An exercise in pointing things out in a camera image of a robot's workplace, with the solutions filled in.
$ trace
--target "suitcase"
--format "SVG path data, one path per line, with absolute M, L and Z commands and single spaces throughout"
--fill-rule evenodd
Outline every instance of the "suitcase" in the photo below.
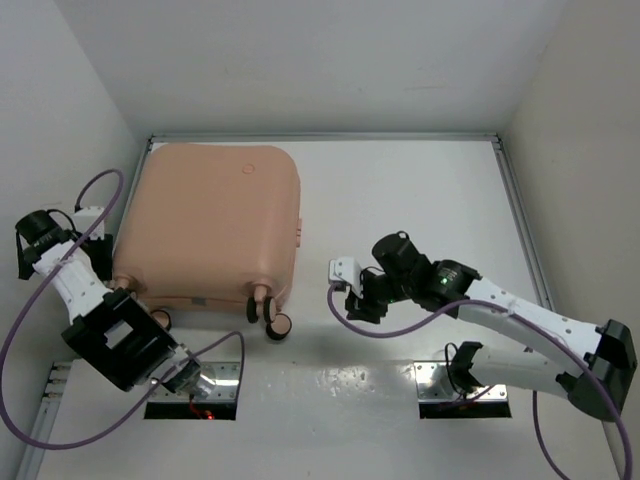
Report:
M 281 340 L 300 245 L 300 179 L 271 146 L 168 144 L 147 159 L 114 254 L 150 310 L 243 312 Z

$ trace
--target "pink hard-shell suitcase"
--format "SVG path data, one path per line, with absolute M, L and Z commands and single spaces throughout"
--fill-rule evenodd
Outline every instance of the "pink hard-shell suitcase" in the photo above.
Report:
M 168 144 L 147 159 L 114 256 L 117 286 L 150 310 L 264 318 L 276 340 L 300 245 L 300 179 L 271 146 Z

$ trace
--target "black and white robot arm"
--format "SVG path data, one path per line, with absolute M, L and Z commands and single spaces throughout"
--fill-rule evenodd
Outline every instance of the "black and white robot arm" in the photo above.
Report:
M 351 257 L 330 262 L 330 284 L 349 290 L 345 301 L 348 320 L 380 323 L 388 305 L 403 300 L 412 300 L 432 312 L 459 300 L 480 300 L 501 310 L 462 305 L 447 314 L 529 347 L 506 352 L 479 342 L 464 342 L 449 368 L 455 386 L 443 379 L 450 389 L 471 392 L 479 386 L 506 384 L 565 398 L 588 415 L 612 421 L 583 370 L 553 342 L 511 317 L 517 314 L 582 359 L 622 410 L 637 366 L 631 332 L 624 324 L 609 320 L 598 326 L 564 317 L 509 293 L 458 262 L 431 262 L 404 232 L 378 241 L 372 254 L 384 273 L 362 269 Z
M 92 224 L 101 213 L 100 207 L 76 212 L 75 229 Z M 200 363 L 189 350 L 131 292 L 104 285 L 111 279 L 113 242 L 103 227 L 61 264 L 81 235 L 75 229 L 63 229 L 43 210 L 16 224 L 19 278 L 28 280 L 33 273 L 46 276 L 60 266 L 52 284 L 69 313 L 64 341 L 121 390 L 155 377 L 164 378 L 163 385 L 172 392 L 206 397 L 212 385 L 201 376 Z M 28 244 L 24 249 L 21 238 Z

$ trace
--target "beige wall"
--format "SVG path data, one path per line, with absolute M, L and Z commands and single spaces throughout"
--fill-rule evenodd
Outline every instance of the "beige wall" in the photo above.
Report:
M 640 350 L 638 0 L 567 7 L 504 138 L 558 309 L 623 321 Z M 639 402 L 636 378 L 623 418 L 638 458 Z
M 52 0 L 0 0 L 0 65 L 2 341 L 38 284 L 37 278 L 17 279 L 16 221 L 43 205 L 72 210 L 75 194 L 96 173 L 112 166 L 131 173 L 142 144 L 133 138 Z M 87 200 L 104 204 L 114 185 L 105 179 Z M 66 308 L 50 289 L 9 351 L 2 382 L 5 401 L 27 432 L 51 362 L 72 355 L 60 338 L 66 317 Z M 23 449 L 0 423 L 0 480 L 14 478 Z

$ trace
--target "wall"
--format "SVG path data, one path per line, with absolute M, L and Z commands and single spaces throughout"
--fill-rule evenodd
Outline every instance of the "wall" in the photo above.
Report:
M 572 2 L 505 140 L 558 308 L 626 322 L 640 350 L 639 46 L 637 0 Z M 623 415 L 636 456 L 639 401 L 636 379 Z
M 565 0 L 56 0 L 129 125 L 496 131 Z
M 51 0 L 0 0 L 0 339 L 38 282 L 16 279 L 14 224 L 42 206 L 70 210 L 74 194 L 106 167 L 130 173 L 142 148 Z M 105 202 L 115 182 L 88 200 Z M 18 425 L 31 428 L 66 310 L 47 292 L 20 330 L 3 388 Z M 23 445 L 0 426 L 0 479 L 13 478 Z

